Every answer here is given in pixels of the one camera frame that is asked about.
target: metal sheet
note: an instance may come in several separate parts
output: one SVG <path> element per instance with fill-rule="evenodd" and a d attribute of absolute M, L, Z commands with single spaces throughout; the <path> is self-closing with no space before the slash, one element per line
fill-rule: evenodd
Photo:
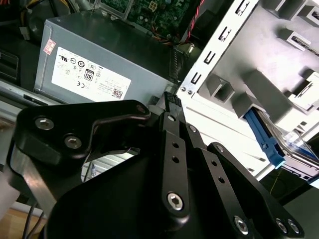
<path fill-rule="evenodd" d="M 206 77 L 216 66 L 224 51 L 228 48 L 229 44 L 236 36 L 237 32 L 249 17 L 257 2 L 258 0 L 246 0 L 245 2 L 242 0 L 234 0 L 228 12 L 223 17 L 221 23 L 213 33 L 211 39 L 208 41 L 201 55 L 194 63 L 180 86 L 178 91 L 178 96 L 180 98 L 191 98 L 198 91 Z M 245 9 L 243 12 L 238 12 L 238 10 L 241 9 L 242 4 L 247 7 L 243 8 Z M 228 36 L 226 39 L 221 39 L 223 36 L 226 37 L 224 33 L 226 33 L 226 35 L 228 34 Z M 192 79 L 195 75 L 200 76 L 200 79 L 196 82 L 196 84 L 192 83 Z"/>
<path fill-rule="evenodd" d="M 294 21 L 278 19 L 260 5 L 257 6 L 212 71 L 232 84 L 236 92 L 233 100 L 239 94 L 249 92 L 243 79 L 246 73 L 256 68 L 282 92 L 294 89 L 303 79 L 301 74 L 305 69 L 319 71 L 319 59 L 315 55 L 308 51 L 301 52 L 278 38 L 283 28 L 296 31 L 311 42 L 312 48 L 319 49 L 319 28 L 300 17 Z M 199 94 L 221 105 L 210 98 L 205 84 Z M 231 104 L 222 106 L 232 111 Z"/>

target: cable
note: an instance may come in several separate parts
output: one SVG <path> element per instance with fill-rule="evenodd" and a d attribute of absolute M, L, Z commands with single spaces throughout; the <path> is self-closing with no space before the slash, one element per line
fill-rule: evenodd
<path fill-rule="evenodd" d="M 273 184 L 273 186 L 272 186 L 271 189 L 270 189 L 270 195 L 271 195 L 271 193 L 272 193 L 272 191 L 273 191 L 273 189 L 274 189 L 274 187 L 275 187 L 275 184 L 276 184 L 276 182 L 277 182 L 277 180 L 278 180 L 278 178 L 279 178 L 279 175 L 281 174 L 282 171 L 283 171 L 283 169 L 281 169 L 281 170 L 279 171 L 279 173 L 278 173 L 278 175 L 277 175 L 277 177 L 276 177 L 276 179 L 275 179 L 275 181 L 274 181 L 274 184 Z"/>
<path fill-rule="evenodd" d="M 30 10 L 32 8 L 34 8 L 35 6 L 39 5 L 40 3 L 42 3 L 45 0 L 31 0 L 24 8 L 21 9 L 21 15 L 20 15 L 20 22 L 21 25 L 24 26 L 24 19 L 25 19 L 25 10 Z M 63 5 L 65 5 L 69 10 L 70 10 L 70 6 L 68 4 L 68 2 L 66 0 L 59 0 Z M 54 14 L 54 6 L 52 7 L 52 5 L 50 4 L 53 14 Z"/>
<path fill-rule="evenodd" d="M 32 218 L 32 213 L 33 213 L 33 210 L 36 207 L 36 205 L 37 205 L 37 203 L 32 205 L 32 207 L 30 208 L 30 211 L 28 213 L 28 216 L 26 217 L 22 239 L 27 239 L 27 234 L 28 234 L 28 230 L 29 230 L 29 226 L 30 226 L 30 221 L 31 221 L 31 218 Z"/>
<path fill-rule="evenodd" d="M 186 38 L 185 42 L 187 42 L 190 39 L 190 34 L 191 34 L 191 32 L 193 31 L 193 29 L 195 27 L 195 21 L 196 21 L 198 15 L 199 15 L 200 7 L 203 5 L 204 2 L 205 2 L 205 0 L 200 0 L 200 4 L 196 8 L 196 14 L 191 20 L 191 24 L 190 24 L 190 26 L 188 28 L 188 34 L 187 34 L 187 38 Z"/>
<path fill-rule="evenodd" d="M 30 233 L 28 234 L 28 236 L 26 237 L 26 239 L 31 239 L 32 235 L 34 234 L 34 232 L 36 231 L 36 229 L 39 227 L 41 220 L 44 217 L 44 212 L 41 213 L 38 221 L 36 222 L 36 224 L 34 225 L 34 227 L 32 228 L 32 230 L 30 231 Z"/>
<path fill-rule="evenodd" d="M 88 176 L 89 176 L 89 171 L 90 171 L 90 168 L 91 168 L 92 164 L 93 164 L 93 161 L 91 161 L 91 162 L 89 163 L 88 169 L 86 170 L 86 173 L 85 173 L 85 176 L 84 176 L 84 179 L 83 179 L 83 182 L 84 182 L 84 183 L 86 182 L 86 180 L 87 180 L 87 178 L 88 178 Z"/>

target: motherboard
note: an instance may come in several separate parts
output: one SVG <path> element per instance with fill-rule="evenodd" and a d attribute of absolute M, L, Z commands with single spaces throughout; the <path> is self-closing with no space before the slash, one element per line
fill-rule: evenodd
<path fill-rule="evenodd" d="M 117 11 L 125 12 L 129 0 L 101 0 L 101 2 Z M 127 20 L 156 33 L 162 39 L 180 39 L 194 15 L 195 2 L 194 0 L 134 0 Z"/>

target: hole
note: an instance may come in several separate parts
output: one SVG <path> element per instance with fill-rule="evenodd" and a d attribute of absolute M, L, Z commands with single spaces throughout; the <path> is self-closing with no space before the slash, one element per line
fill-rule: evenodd
<path fill-rule="evenodd" d="M 167 118 L 171 121 L 175 121 L 175 118 L 173 116 L 167 116 Z"/>
<path fill-rule="evenodd" d="M 198 80 L 200 79 L 200 77 L 201 77 L 201 74 L 198 76 L 198 77 L 196 77 L 197 76 L 197 72 L 196 72 L 196 74 L 193 76 L 193 79 L 191 79 L 191 83 L 193 83 L 194 85 L 196 85 L 196 83 L 198 82 Z"/>
<path fill-rule="evenodd" d="M 174 161 L 174 163 L 179 163 L 179 159 L 176 158 L 175 156 L 172 157 L 172 160 Z"/>
<path fill-rule="evenodd" d="M 40 125 L 42 125 L 42 126 L 49 126 L 49 123 L 48 123 L 48 121 L 46 121 L 46 120 L 41 120 L 41 121 L 40 121 Z"/>
<path fill-rule="evenodd" d="M 222 177 L 218 177 L 219 182 L 225 183 L 225 180 Z"/>
<path fill-rule="evenodd" d="M 71 143 L 71 144 L 76 144 L 76 139 L 71 138 L 71 139 L 68 140 L 68 142 Z"/>
<path fill-rule="evenodd" d="M 208 53 L 208 55 L 206 56 L 204 63 L 206 63 L 207 65 L 209 65 L 209 63 L 211 62 L 211 60 L 214 58 L 214 56 L 216 55 L 216 53 L 211 55 L 211 51 Z"/>

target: barcode sticker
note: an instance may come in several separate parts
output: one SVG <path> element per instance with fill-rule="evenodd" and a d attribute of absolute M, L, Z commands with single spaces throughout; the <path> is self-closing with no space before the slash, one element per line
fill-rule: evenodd
<path fill-rule="evenodd" d="M 92 101 L 119 101 L 131 80 L 58 47 L 52 83 Z"/>

